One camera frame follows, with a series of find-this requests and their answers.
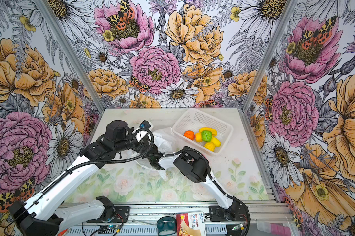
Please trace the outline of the peach toy fruit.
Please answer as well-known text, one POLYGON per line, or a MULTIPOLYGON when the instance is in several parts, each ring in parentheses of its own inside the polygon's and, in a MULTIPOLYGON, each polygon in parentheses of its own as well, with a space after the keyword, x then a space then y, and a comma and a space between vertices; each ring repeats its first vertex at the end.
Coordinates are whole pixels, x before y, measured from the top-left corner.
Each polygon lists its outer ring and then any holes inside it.
POLYGON ((201 132, 198 132, 198 133, 195 134, 195 140, 198 143, 201 143, 203 141, 203 137, 202 137, 202 133, 201 132))

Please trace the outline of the yellow toy lemon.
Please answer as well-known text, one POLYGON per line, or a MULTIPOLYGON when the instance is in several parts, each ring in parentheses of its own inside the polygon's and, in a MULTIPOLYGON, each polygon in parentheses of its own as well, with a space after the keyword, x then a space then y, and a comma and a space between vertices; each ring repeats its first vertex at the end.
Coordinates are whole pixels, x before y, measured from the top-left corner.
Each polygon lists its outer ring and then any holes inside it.
POLYGON ((214 152, 215 151, 215 144, 213 142, 207 142, 205 145, 204 145, 204 148, 211 151, 211 152, 214 152))

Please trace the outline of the yellow toy banana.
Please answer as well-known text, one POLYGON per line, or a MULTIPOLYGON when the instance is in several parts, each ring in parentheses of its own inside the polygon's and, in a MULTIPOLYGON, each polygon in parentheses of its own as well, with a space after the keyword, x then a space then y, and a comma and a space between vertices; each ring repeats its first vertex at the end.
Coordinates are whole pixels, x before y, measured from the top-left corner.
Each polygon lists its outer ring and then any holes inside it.
POLYGON ((213 128, 203 127, 203 128, 200 129, 200 132, 203 132, 203 131, 210 131, 212 136, 217 136, 218 135, 217 130, 215 130, 213 128))

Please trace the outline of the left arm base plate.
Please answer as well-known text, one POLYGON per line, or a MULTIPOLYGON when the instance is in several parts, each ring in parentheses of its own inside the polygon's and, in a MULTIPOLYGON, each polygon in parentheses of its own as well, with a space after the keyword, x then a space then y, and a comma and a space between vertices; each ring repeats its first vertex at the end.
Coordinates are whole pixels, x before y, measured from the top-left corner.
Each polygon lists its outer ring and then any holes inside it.
POLYGON ((112 210, 105 210, 98 219, 88 220, 87 223, 127 223, 129 214, 129 206, 114 206, 112 210))

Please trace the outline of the yellow toy corn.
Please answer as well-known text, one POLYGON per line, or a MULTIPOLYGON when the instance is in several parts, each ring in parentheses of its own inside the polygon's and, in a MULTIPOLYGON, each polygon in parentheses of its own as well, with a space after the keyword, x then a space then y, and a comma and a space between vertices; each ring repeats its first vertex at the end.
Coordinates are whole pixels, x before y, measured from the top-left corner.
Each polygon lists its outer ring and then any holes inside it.
POLYGON ((214 144, 216 148, 221 146, 221 142, 215 136, 212 136, 211 142, 214 144))

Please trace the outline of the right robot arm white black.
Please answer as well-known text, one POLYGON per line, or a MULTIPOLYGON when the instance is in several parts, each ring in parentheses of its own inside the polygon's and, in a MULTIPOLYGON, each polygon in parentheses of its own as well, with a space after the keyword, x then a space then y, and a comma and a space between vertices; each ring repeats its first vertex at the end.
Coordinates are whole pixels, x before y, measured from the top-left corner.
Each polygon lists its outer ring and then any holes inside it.
POLYGON ((174 153, 161 153, 157 148, 153 148, 146 155, 146 159, 157 170, 177 168, 188 180, 202 185, 216 200, 220 208, 220 217, 227 221, 250 222, 248 207, 243 201, 225 191, 215 178, 209 161, 198 150, 185 146, 174 153))

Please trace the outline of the orange toy orange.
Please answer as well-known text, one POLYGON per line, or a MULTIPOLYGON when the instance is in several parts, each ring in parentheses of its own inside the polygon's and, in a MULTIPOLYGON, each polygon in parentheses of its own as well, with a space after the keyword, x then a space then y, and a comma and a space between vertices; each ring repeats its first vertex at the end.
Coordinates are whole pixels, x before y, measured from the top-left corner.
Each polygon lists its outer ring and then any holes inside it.
POLYGON ((184 132, 184 137, 190 139, 190 140, 194 140, 195 139, 195 133, 191 130, 187 130, 184 132))

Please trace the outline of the white plastic bag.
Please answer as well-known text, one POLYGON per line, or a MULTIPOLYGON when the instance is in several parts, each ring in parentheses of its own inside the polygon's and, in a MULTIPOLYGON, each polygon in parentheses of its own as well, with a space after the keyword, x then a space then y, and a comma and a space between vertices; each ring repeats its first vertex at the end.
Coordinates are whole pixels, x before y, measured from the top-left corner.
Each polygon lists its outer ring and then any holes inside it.
MULTIPOLYGON (((157 146, 159 152, 168 154, 180 150, 178 137, 174 134, 171 127, 155 130, 153 131, 153 135, 155 139, 154 144, 157 146)), ((158 173, 163 180, 167 179, 167 171, 156 170, 146 158, 140 158, 135 160, 135 162, 141 167, 150 170, 152 174, 158 173)))

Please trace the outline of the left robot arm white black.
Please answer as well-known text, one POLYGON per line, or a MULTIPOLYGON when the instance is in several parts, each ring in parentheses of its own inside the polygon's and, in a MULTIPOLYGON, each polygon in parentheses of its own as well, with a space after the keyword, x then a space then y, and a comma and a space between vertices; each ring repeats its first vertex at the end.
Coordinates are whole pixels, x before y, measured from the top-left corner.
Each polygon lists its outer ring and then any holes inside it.
POLYGON ((132 162, 145 157, 152 149, 153 125, 143 121, 138 128, 115 120, 96 141, 87 145, 76 160, 55 180, 27 201, 16 201, 9 208, 13 223, 24 236, 56 236, 62 231, 90 220, 111 222, 113 203, 104 196, 60 209, 60 205, 84 181, 106 164, 132 162))

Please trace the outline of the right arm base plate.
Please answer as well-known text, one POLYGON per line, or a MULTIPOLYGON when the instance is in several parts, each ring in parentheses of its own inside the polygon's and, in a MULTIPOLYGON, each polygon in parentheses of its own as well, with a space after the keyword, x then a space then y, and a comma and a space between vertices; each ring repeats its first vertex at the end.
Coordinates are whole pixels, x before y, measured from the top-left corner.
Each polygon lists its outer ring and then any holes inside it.
POLYGON ((209 219, 211 222, 246 222, 250 216, 243 205, 231 206, 230 209, 212 205, 209 206, 209 219))

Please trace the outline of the green toy leaf fruit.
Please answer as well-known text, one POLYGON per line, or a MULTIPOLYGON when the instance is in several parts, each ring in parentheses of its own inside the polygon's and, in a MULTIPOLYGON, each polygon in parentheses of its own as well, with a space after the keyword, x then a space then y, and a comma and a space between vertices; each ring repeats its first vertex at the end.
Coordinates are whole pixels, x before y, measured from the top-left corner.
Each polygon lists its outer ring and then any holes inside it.
POLYGON ((202 134, 202 140, 205 142, 210 142, 213 137, 212 132, 208 130, 201 131, 201 134, 202 134))

